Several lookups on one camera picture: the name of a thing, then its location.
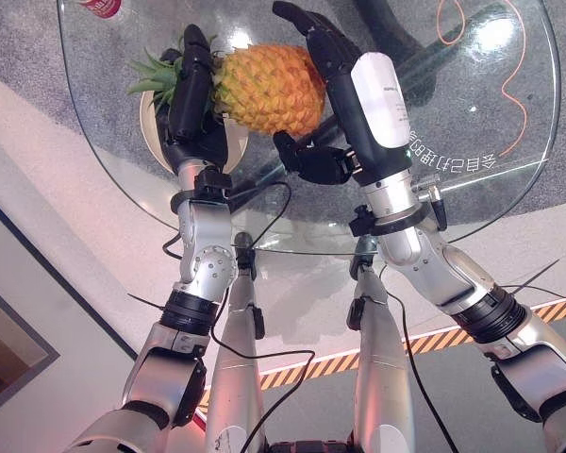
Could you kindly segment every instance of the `pineapple crown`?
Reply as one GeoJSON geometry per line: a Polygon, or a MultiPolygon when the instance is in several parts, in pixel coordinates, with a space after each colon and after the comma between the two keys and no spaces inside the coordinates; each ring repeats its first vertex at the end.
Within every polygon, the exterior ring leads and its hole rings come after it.
{"type": "MultiPolygon", "coordinates": [[[[209,45],[211,45],[216,36],[217,35],[211,36],[208,39],[209,45]]],[[[177,52],[180,54],[180,57],[175,59],[174,62],[156,59],[149,53],[146,47],[144,48],[144,53],[147,56],[148,62],[143,63],[134,59],[128,62],[128,66],[139,73],[141,80],[132,85],[128,89],[127,93],[153,92],[152,104],[156,105],[156,115],[164,105],[170,106],[172,104],[176,82],[179,77],[185,77],[182,71],[182,59],[184,56],[182,44],[183,35],[180,35],[177,44],[177,52]]],[[[216,59],[218,53],[219,51],[214,51],[212,52],[212,56],[216,59]]],[[[212,107],[211,98],[212,96],[208,98],[209,100],[206,105],[206,111],[212,107]]]]}

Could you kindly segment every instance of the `white floor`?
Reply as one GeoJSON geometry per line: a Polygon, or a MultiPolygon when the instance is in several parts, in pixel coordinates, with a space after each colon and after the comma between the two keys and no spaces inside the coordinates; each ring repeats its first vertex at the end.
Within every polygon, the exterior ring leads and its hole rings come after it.
{"type": "MultiPolygon", "coordinates": [[[[158,311],[126,293],[156,303],[166,300],[178,271],[160,247],[172,230],[115,186],[83,136],[56,125],[1,82],[0,207],[125,340],[140,349],[158,311]]],[[[522,282],[561,259],[537,284],[566,294],[566,204],[502,219],[458,245],[501,284],[522,282]]],[[[348,264],[347,257],[259,253],[257,293],[267,338],[258,350],[309,346],[321,356],[358,346],[357,334],[345,326],[354,290],[348,264]]],[[[451,325],[401,276],[386,271],[384,281],[406,300],[411,333],[451,325]]],[[[520,301],[534,305],[550,298],[524,290],[520,301]]],[[[214,359],[211,348],[208,369],[214,359]]],[[[260,367],[301,359],[272,359],[260,367]]]]}

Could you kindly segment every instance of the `white plate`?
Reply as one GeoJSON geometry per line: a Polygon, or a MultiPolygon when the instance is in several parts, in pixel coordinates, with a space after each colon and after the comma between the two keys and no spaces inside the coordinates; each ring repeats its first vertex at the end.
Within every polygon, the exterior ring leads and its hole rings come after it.
{"type": "MultiPolygon", "coordinates": [[[[141,96],[141,131],[145,143],[149,147],[155,159],[170,173],[173,173],[170,165],[163,156],[161,145],[159,144],[158,125],[155,122],[155,106],[151,102],[153,92],[143,92],[141,96]]],[[[224,173],[230,173],[237,166],[243,157],[247,147],[248,131],[247,127],[239,125],[231,118],[224,118],[226,142],[228,143],[228,161],[226,162],[224,173]]]]}

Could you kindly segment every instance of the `pineapple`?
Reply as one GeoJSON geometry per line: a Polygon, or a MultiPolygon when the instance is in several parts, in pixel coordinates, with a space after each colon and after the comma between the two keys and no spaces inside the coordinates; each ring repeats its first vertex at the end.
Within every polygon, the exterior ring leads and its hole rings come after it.
{"type": "MultiPolygon", "coordinates": [[[[144,78],[128,92],[155,91],[158,111],[172,101],[181,60],[170,64],[148,57],[149,65],[131,62],[144,78]]],[[[215,66],[214,114],[227,113],[264,134],[285,130],[294,136],[305,135],[319,124],[325,84],[303,47],[251,45],[216,58],[215,66]]]]}

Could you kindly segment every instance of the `red can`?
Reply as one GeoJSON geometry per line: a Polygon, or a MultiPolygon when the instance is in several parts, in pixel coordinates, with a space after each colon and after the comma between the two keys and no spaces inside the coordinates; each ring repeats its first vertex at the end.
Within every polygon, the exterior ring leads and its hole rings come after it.
{"type": "Polygon", "coordinates": [[[122,0],[78,0],[77,3],[88,8],[98,17],[107,19],[120,10],[122,0]]]}

